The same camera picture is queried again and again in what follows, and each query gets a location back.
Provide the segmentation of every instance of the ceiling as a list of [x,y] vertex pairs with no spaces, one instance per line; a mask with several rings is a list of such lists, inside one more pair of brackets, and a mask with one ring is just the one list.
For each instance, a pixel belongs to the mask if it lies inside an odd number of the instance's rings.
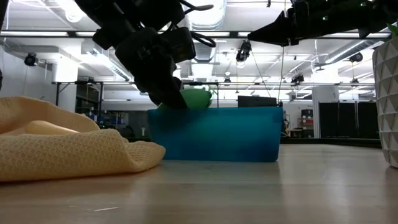
[[[10,2],[8,15],[2,27],[3,30],[83,30],[93,31],[98,26],[88,17],[83,16],[78,22],[66,19],[65,9],[59,7],[63,2],[71,0],[13,0]],[[273,22],[286,8],[290,7],[290,0],[273,0],[270,8],[266,7],[267,1],[257,0],[226,0],[226,10],[223,22],[214,31],[241,31],[250,32]],[[185,19],[181,25],[189,26]],[[193,65],[196,61],[179,63],[179,73],[182,78],[195,79],[205,77],[209,82],[223,81],[225,73],[229,72],[232,82],[261,82],[262,75],[265,81],[281,82],[281,77],[290,82],[295,75],[294,70],[306,60],[316,62],[348,44],[357,43],[358,40],[303,40],[299,45],[279,47],[277,45],[251,42],[252,54],[245,61],[243,68],[237,68],[236,51],[243,39],[216,39],[217,47],[214,59],[210,65]],[[91,76],[98,81],[118,81],[119,78],[110,69],[98,61],[92,60],[90,55],[81,52],[82,43],[91,42],[90,39],[68,38],[11,38],[6,39],[6,44],[11,47],[21,46],[57,46],[71,54],[79,63],[79,76]],[[326,70],[338,71],[340,82],[349,82],[353,77],[372,72],[371,55],[373,50],[366,49],[362,53],[364,60],[358,64],[338,62],[327,66]],[[109,57],[121,68],[125,69],[114,52],[109,52]],[[311,66],[299,71],[305,76],[305,81],[312,80],[313,73],[317,72]]]

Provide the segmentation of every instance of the wooden surface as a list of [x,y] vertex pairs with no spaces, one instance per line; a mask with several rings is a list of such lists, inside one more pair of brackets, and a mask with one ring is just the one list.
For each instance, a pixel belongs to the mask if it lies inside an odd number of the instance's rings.
[[273,164],[163,161],[137,175],[0,185],[0,223],[398,223],[382,152],[284,145]]

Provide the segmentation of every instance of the fluorescent light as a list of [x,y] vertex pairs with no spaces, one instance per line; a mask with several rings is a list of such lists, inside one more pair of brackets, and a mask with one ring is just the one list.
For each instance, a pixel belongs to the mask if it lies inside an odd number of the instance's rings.
[[95,32],[76,32],[76,35],[79,37],[93,37]]
[[307,96],[310,96],[310,95],[312,95],[312,93],[309,93],[309,94],[303,95],[303,96],[298,96],[297,98],[298,99],[304,99],[304,98],[306,98]]
[[93,52],[87,52],[94,56],[94,58],[102,65],[105,65],[111,72],[115,75],[119,75],[122,78],[129,78],[129,75],[124,72],[121,68],[119,68],[115,63],[113,63],[107,56],[101,54],[96,49],[93,49]]
[[360,90],[360,89],[363,89],[363,88],[366,88],[366,87],[369,87],[369,86],[357,86],[357,87],[352,88],[351,90],[343,91],[340,94],[344,94],[344,93],[345,94],[354,94],[356,90]]
[[361,80],[361,82],[364,82],[364,83],[374,83],[374,78],[372,77],[372,78],[365,78],[364,80]]
[[247,37],[250,32],[238,32],[238,37]]
[[244,63],[244,62],[236,62],[237,68],[244,68],[245,65],[246,65],[246,63]]
[[69,22],[79,22],[83,16],[86,16],[74,0],[55,0],[55,2],[65,11],[65,18]]
[[295,92],[296,92],[296,93],[300,93],[301,91],[307,90],[307,89],[309,89],[309,88],[312,88],[312,86],[306,86],[306,87],[302,88],[301,90],[297,90],[297,91],[295,91]]
[[360,80],[360,81],[361,81],[361,80],[367,80],[369,77],[372,77],[372,76],[373,76],[373,73],[372,73],[372,74],[369,74],[369,75],[366,75],[366,76],[360,78],[359,80]]
[[357,75],[357,76],[355,76],[354,78],[366,77],[366,76],[368,76],[368,75],[373,75],[373,72],[366,72],[366,73],[364,73],[364,74]]
[[[391,35],[390,33],[381,32],[381,33],[369,34],[367,37],[369,37],[369,38],[388,38],[390,35]],[[323,37],[359,38],[359,33],[344,32],[344,33],[328,34],[328,35],[324,35]]]
[[22,36],[22,37],[67,37],[67,32],[60,31],[1,31],[1,36]]
[[205,35],[207,37],[227,37],[229,32],[196,32],[197,34]]
[[188,2],[191,4],[197,3],[200,5],[214,5],[214,7],[210,10],[205,10],[202,12],[193,11],[187,14],[187,21],[192,29],[214,30],[221,25],[225,17],[226,0],[201,0],[200,2],[189,0]]
[[105,85],[130,85],[130,82],[104,82]]

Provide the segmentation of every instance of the yellow cloth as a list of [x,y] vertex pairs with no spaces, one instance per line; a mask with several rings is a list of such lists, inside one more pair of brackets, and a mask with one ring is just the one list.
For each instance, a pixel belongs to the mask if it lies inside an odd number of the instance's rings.
[[[80,133],[1,134],[34,120]],[[116,130],[99,129],[84,115],[26,97],[0,98],[0,181],[43,180],[141,172],[156,166],[165,149],[152,142],[128,143]]]

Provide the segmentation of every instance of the blue plastic container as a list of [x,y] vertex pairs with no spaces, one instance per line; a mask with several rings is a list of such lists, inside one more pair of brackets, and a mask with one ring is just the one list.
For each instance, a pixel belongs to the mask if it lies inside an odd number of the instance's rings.
[[211,108],[149,110],[152,140],[166,148],[164,159],[275,162],[283,109]]

